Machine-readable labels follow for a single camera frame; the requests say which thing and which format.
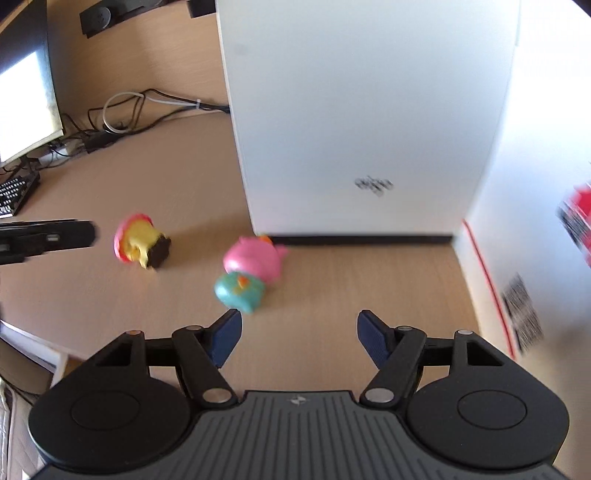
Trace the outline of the black keyboard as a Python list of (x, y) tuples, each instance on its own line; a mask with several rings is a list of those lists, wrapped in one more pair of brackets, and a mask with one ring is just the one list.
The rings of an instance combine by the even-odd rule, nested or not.
[(1, 184), (0, 215), (14, 217), (40, 184), (40, 173), (32, 172), (16, 176)]

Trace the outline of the pink yellow cupcake toy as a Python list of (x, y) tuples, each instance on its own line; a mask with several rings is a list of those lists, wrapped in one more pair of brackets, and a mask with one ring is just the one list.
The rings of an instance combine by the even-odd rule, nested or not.
[(168, 258), (171, 239), (159, 231), (150, 217), (134, 214), (123, 221), (113, 238), (113, 251), (123, 263), (158, 269)]

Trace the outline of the computer monitor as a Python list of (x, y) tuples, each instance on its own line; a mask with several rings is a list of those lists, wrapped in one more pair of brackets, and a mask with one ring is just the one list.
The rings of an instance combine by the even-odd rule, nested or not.
[(47, 3), (32, 1), (1, 31), (1, 165), (61, 137)]

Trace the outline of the pink teal bird toy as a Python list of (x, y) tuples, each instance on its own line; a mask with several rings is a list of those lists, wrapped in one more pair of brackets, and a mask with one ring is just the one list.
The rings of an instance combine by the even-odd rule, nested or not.
[(214, 284), (215, 296), (230, 309), (252, 313), (266, 287), (280, 279), (287, 247), (266, 236), (239, 237), (222, 259), (224, 273)]

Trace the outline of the white computer tower case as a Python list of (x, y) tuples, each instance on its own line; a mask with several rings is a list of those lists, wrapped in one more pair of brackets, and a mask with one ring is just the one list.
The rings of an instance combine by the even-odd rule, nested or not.
[(492, 154), (516, 1), (220, 1), (252, 230), (448, 242)]

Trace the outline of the black power strip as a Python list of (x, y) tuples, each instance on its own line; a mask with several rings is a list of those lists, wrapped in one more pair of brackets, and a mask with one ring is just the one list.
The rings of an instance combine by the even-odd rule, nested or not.
[[(91, 38), (115, 25), (163, 6), (170, 0), (102, 0), (79, 14), (82, 34)], [(186, 0), (184, 4), (190, 18), (211, 15), (216, 12), (213, 0)]]

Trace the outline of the white printed cardboard box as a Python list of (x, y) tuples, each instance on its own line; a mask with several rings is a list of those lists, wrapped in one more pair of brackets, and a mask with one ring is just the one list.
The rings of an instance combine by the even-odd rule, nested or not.
[(525, 1), (490, 165), (454, 245), (482, 335), (510, 356), (590, 353), (590, 18)]

